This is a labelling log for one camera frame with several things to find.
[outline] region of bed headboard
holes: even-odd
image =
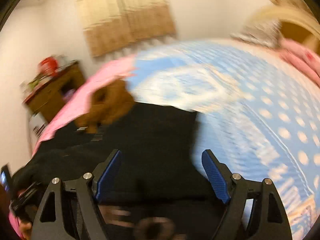
[[[278,19],[281,33],[320,54],[320,24],[314,11],[304,0],[270,0],[274,5],[263,7],[247,23]]]

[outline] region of silver bolt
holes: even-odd
[[[92,174],[90,172],[87,172],[83,175],[84,179],[90,179],[92,177]]]
[[[54,178],[54,179],[52,179],[51,182],[52,182],[53,184],[57,184],[59,181],[60,181],[59,178]]]
[[[241,179],[241,175],[239,173],[232,174],[232,177],[236,180]]]
[[[265,179],[264,182],[265,182],[267,185],[271,185],[271,184],[272,184],[272,180],[271,180],[271,179]]]

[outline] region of wooden nightstand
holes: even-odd
[[[72,64],[39,87],[23,102],[32,114],[41,113],[49,123],[65,105],[63,100],[65,91],[77,90],[84,82],[85,78],[80,70],[79,62],[73,61]]]

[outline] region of pink fabric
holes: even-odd
[[[279,44],[281,48],[287,49],[299,58],[303,59],[310,68],[312,68],[318,75],[320,74],[320,57],[311,49],[286,38],[280,39]]]
[[[318,74],[311,67],[309,67],[307,63],[305,63],[302,59],[300,59],[287,49],[281,49],[279,56],[285,62],[288,62],[289,64],[293,65],[295,68],[304,73],[310,80],[312,80],[318,86],[320,86],[320,78]]]
[[[105,64],[95,75],[90,77],[44,129],[32,155],[36,154],[41,142],[54,137],[56,130],[89,111],[90,95],[93,92],[111,83],[119,76],[129,76],[134,69],[133,60],[134,55],[111,61]]]
[[[18,235],[20,238],[23,238],[23,237],[22,237],[22,233],[21,233],[20,230],[19,230],[19,222],[18,222],[18,219],[12,214],[12,212],[9,213],[9,221],[10,221],[10,224],[11,224],[12,228],[14,229],[14,231],[16,231],[17,235]]]

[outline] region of cell phone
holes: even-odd
[[[11,201],[13,214],[22,221],[33,224],[42,196],[41,183],[32,183],[18,198]]]
[[[18,196],[13,189],[12,177],[10,175],[10,171],[7,164],[1,168],[0,174],[1,174],[0,183],[4,187],[4,190],[7,192],[11,200],[16,199]]]

